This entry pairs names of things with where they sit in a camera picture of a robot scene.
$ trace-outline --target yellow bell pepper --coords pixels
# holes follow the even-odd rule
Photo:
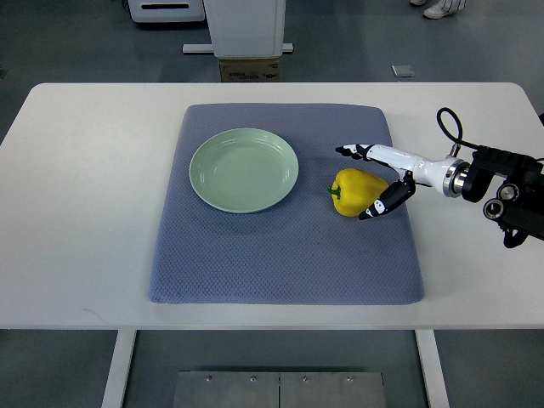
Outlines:
[[[345,217],[357,217],[388,188],[382,178],[358,168],[345,168],[337,174],[329,193],[337,211]]]

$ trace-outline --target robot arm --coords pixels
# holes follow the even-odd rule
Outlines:
[[[446,197],[462,196],[480,201],[491,180],[505,178],[496,198],[484,204],[484,215],[504,231],[504,245],[521,245],[531,235],[544,240],[544,167],[533,157],[476,146],[473,163],[447,156],[431,161],[413,153],[380,144],[347,144],[336,148],[343,156],[378,162],[395,170],[399,177],[359,215],[367,219],[390,213],[410,198],[416,184],[433,187]]]
[[[336,151],[355,160],[378,162],[399,174],[399,180],[392,183],[365,212],[362,212],[359,219],[390,213],[414,195],[416,184],[434,187],[444,196],[459,196],[461,191],[455,189],[456,178],[468,167],[468,163],[455,157],[432,161],[382,144],[347,144],[337,147]]]

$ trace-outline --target green plate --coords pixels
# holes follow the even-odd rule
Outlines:
[[[295,185],[298,159],[281,137],[260,129],[232,129],[202,144],[189,165],[190,183],[210,206],[255,213],[282,200]]]

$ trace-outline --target blue mat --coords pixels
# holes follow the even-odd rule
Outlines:
[[[232,214],[192,190],[189,163],[213,135],[261,128],[299,161],[297,182],[275,206]],[[325,104],[194,105],[185,113],[156,241],[149,298],[158,303],[406,304],[422,278],[405,206],[359,221],[336,213],[327,187],[348,167],[389,183],[396,172],[342,157],[353,143],[391,145],[378,108]]]

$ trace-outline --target white table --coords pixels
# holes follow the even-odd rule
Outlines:
[[[482,214],[485,199],[446,199],[424,187],[407,203],[425,286],[421,302],[150,302],[156,233],[184,111],[218,102],[376,106],[394,146],[432,159],[451,148],[435,119],[449,106],[465,140],[544,156],[544,127],[524,91],[508,83],[39,85],[0,146],[0,327],[120,330],[125,339],[114,363],[130,360],[122,345],[130,346],[139,329],[415,329],[423,336],[432,333],[425,329],[544,327],[544,242],[530,237],[506,249],[498,226]],[[470,162],[471,151],[463,148],[460,157]]]

